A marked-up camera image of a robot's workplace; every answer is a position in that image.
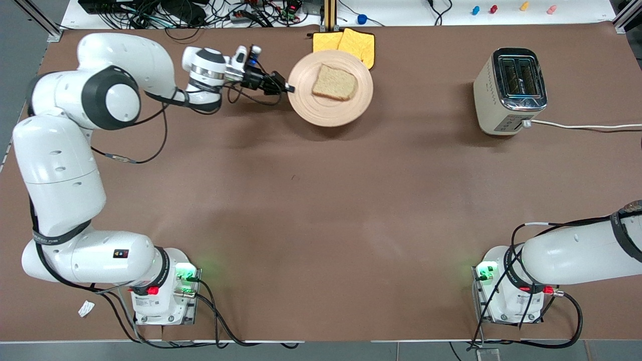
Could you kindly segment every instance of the brown tabletop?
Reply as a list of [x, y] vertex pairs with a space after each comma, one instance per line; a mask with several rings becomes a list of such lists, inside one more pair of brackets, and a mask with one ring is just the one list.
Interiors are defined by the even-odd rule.
[[[232, 54], [239, 44], [260, 44], [263, 65], [286, 75], [311, 51], [312, 31], [205, 30], [192, 45]], [[156, 160], [98, 158], [107, 206], [95, 228], [183, 250], [242, 339], [466, 339], [476, 326], [470, 267], [508, 244], [515, 226], [604, 215], [640, 197], [639, 133], [535, 125], [500, 139], [483, 134], [474, 113], [473, 80], [496, 48], [509, 46], [539, 57], [550, 101], [540, 119], [639, 123], [642, 73], [610, 23], [368, 31], [376, 34], [375, 89], [360, 119], [317, 128], [286, 98], [276, 107], [225, 102], [215, 116], [171, 107]], [[86, 33], [66, 31], [40, 71], [75, 69]], [[163, 31], [136, 34], [169, 51], [184, 87], [185, 45]], [[143, 99], [144, 116], [159, 107]], [[93, 145], [144, 159], [162, 128], [158, 119], [96, 132]], [[103, 300], [21, 270], [30, 218], [13, 152], [0, 189], [0, 339], [123, 339]], [[582, 305], [583, 338], [642, 339], [642, 278], [564, 290]], [[81, 319], [85, 299], [97, 305]], [[487, 336], [564, 339], [574, 327], [572, 306], [559, 301], [543, 324], [521, 334], [491, 327]], [[148, 332], [160, 337], [158, 328]], [[165, 327], [162, 337], [213, 339], [211, 314], [200, 308], [197, 325]]]

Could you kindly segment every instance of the white table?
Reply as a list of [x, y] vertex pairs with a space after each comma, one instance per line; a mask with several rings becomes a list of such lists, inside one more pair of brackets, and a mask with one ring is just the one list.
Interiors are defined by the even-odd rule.
[[[211, 1], [214, 1], [217, 8], [223, 2], [223, 0]], [[437, 18], [426, 0], [342, 1], [355, 12], [364, 13], [386, 26], [432, 26]], [[453, 2], [453, 8], [443, 16], [443, 25], [582, 24], [611, 21], [615, 18], [609, 0], [531, 0], [525, 12], [519, 10], [524, 0], [453, 0]], [[275, 4], [280, 6], [281, 1], [275, 1]], [[489, 10], [494, 4], [498, 6], [498, 11], [490, 14]], [[553, 15], [548, 15], [546, 11], [551, 5], [557, 5], [557, 10]], [[480, 7], [477, 15], [472, 14], [475, 6]], [[435, 0], [435, 8], [438, 11], [444, 11], [447, 7], [447, 0]], [[211, 14], [209, 7], [205, 12], [207, 15]], [[345, 19], [345, 21], [341, 19], [337, 21], [340, 26], [360, 26], [357, 24], [357, 15], [341, 4], [338, 5], [338, 16]], [[320, 17], [309, 15], [297, 26], [314, 24], [320, 24]], [[100, 17], [87, 14], [78, 5], [77, 0], [70, 0], [62, 25], [74, 29], [109, 29]], [[247, 23], [232, 24], [227, 21], [223, 26], [231, 28], [247, 25]], [[367, 22], [364, 26], [376, 25]]]

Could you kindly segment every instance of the wooden plate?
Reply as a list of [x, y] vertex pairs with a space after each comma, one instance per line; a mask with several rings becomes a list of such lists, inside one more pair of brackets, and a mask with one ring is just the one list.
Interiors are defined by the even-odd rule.
[[[341, 69], [357, 79], [357, 92], [352, 99], [338, 101], [312, 94], [321, 65]], [[323, 50], [306, 55], [290, 73], [288, 83], [295, 86], [288, 98], [294, 110], [308, 122], [320, 127], [339, 127], [355, 120], [368, 109], [372, 100], [372, 77], [363, 63], [350, 53]]]

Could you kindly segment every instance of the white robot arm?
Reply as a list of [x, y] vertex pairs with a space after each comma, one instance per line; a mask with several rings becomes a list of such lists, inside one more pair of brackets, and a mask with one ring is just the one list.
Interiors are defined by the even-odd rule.
[[141, 324], [183, 324], [196, 269], [177, 249], [154, 247], [145, 235], [97, 231], [90, 225], [105, 206], [105, 191], [90, 143], [95, 129], [133, 125], [140, 114], [139, 89], [165, 104], [210, 112], [221, 105], [225, 82], [293, 91], [276, 72], [254, 67], [240, 46], [234, 58], [213, 49], [187, 48], [185, 90], [174, 83], [171, 58], [158, 43], [133, 35], [96, 33], [78, 45], [79, 67], [32, 82], [30, 117], [13, 130], [13, 143], [30, 195], [33, 239], [22, 254], [32, 277], [73, 283], [127, 284]]
[[531, 238], [514, 252], [489, 250], [475, 268], [480, 302], [492, 295], [486, 316], [495, 323], [537, 322], [551, 286], [642, 274], [641, 211], [642, 201], [632, 202], [610, 217]]

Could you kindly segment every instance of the bread slice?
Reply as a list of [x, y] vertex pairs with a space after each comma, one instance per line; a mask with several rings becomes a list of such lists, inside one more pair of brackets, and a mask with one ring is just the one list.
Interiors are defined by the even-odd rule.
[[357, 93], [357, 78], [341, 69], [321, 65], [319, 76], [312, 88], [312, 94], [326, 98], [346, 101]]

